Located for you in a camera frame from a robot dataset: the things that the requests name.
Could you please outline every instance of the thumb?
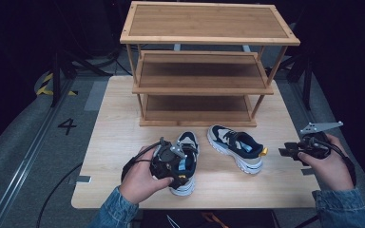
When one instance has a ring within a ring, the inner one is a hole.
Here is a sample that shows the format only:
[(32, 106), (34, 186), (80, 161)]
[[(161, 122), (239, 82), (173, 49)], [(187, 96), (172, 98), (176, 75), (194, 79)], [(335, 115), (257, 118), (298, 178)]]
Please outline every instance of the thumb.
[(164, 189), (167, 187), (174, 179), (173, 178), (163, 178), (156, 180), (156, 188), (158, 190)]
[(316, 158), (304, 153), (304, 152), (298, 152), (298, 158), (301, 159), (303, 162), (308, 163), (313, 167), (313, 165), (316, 163)]

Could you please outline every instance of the shoe rack shelf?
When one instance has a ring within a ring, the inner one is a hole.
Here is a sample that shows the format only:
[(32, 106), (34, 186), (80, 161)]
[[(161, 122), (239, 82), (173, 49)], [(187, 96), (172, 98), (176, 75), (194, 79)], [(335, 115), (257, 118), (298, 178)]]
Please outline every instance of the shoe rack shelf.
[[(126, 44), (140, 125), (256, 126), (255, 115), (288, 46), (299, 40), (272, 5), (131, 3)], [(259, 52), (142, 50), (141, 44), (253, 45)], [(137, 45), (134, 61), (131, 45)], [(266, 75), (266, 46), (281, 46)], [(259, 96), (253, 107), (249, 96)]]

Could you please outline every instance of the shoe sole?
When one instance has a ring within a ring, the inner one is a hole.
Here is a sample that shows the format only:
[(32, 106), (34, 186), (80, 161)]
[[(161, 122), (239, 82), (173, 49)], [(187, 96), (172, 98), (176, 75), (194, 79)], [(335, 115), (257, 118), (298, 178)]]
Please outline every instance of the shoe sole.
[[(197, 136), (194, 133), (192, 133), (192, 134), (194, 135), (195, 143), (197, 143), (198, 142)], [(198, 145), (197, 151), (198, 151), (198, 154), (197, 154), (196, 160), (198, 162), (198, 157), (200, 156), (200, 146), (199, 145)], [(174, 188), (169, 188), (169, 189), (170, 189), (170, 192), (176, 196), (186, 197), (186, 196), (189, 196), (192, 194), (192, 192), (194, 191), (194, 188), (195, 188), (195, 176), (192, 176), (192, 178), (185, 185), (180, 186), (177, 189), (174, 189)]]
[(262, 168), (262, 161), (259, 161), (257, 164), (249, 164), (247, 162), (245, 162), (238, 154), (236, 154), (235, 152), (223, 148), (220, 145), (218, 145), (217, 143), (215, 143), (212, 140), (212, 137), (210, 136), (210, 128), (207, 132), (207, 139), (209, 141), (209, 143), (212, 145), (213, 148), (215, 148), (219, 153), (223, 154), (223, 155), (230, 155), (234, 158), (236, 165), (239, 169), (241, 169), (242, 172), (247, 173), (247, 174), (257, 174), (260, 169)]
[(192, 176), (192, 178), (183, 186), (180, 186), (177, 189), (170, 188), (170, 192), (176, 196), (180, 197), (186, 197), (192, 194), (194, 192), (195, 188), (195, 177)]

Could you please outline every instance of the hand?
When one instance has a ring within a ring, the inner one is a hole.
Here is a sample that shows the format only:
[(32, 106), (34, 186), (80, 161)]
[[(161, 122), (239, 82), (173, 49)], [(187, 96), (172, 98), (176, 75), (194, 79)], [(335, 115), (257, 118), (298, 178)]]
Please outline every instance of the hand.
[[(144, 153), (138, 160), (151, 160), (156, 148)], [(164, 189), (172, 181), (172, 178), (155, 180), (150, 173), (150, 162), (136, 162), (125, 175), (124, 181), (120, 186), (120, 193), (131, 203), (137, 204), (153, 195), (153, 193)]]
[[(336, 145), (340, 150), (342, 150), (345, 156), (348, 156), (337, 137), (327, 134), (327, 138), (331, 144)], [(316, 171), (316, 174), (331, 190), (343, 191), (354, 189), (348, 168), (346, 167), (342, 157), (340, 157), (337, 152), (332, 150), (331, 154), (323, 160), (316, 159), (303, 152), (298, 153), (298, 157), (302, 161), (310, 164), (310, 166)]]

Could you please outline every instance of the finger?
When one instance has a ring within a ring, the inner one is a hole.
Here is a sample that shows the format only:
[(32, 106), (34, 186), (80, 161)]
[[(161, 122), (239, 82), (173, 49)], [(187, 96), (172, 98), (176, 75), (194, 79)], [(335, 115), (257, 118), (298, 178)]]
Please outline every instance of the finger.
[(154, 180), (154, 181), (155, 181), (156, 189), (161, 190), (161, 189), (164, 189), (165, 187), (167, 187), (173, 181), (173, 178), (163, 178), (163, 179)]
[(326, 136), (327, 136), (328, 142), (330, 142), (332, 144), (340, 143), (339, 138), (337, 138), (333, 135), (330, 135), (330, 134), (326, 134)]
[(149, 151), (147, 151), (146, 153), (144, 153), (142, 155), (142, 159), (144, 160), (151, 160), (153, 158), (153, 153), (155, 152), (157, 147), (154, 147), (152, 149), (150, 149)]
[(316, 162), (318, 161), (318, 159), (314, 158), (313, 156), (310, 156), (306, 153), (303, 152), (299, 152), (298, 153), (298, 157), (303, 161), (306, 162), (308, 164), (310, 164), (312, 167), (316, 164)]

